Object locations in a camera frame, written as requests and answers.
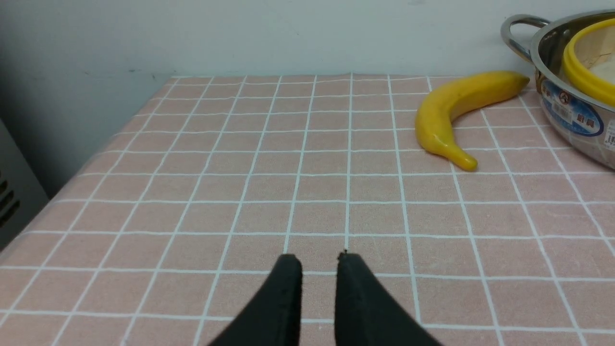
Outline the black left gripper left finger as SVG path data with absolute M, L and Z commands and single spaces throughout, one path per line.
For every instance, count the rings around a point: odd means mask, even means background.
M 298 346 L 303 273 L 294 254 L 281 254 L 259 290 L 211 346 Z

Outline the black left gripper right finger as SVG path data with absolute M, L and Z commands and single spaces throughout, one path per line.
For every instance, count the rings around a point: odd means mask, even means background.
M 384 288 L 362 257 L 338 256 L 335 293 L 337 346 L 440 346 Z

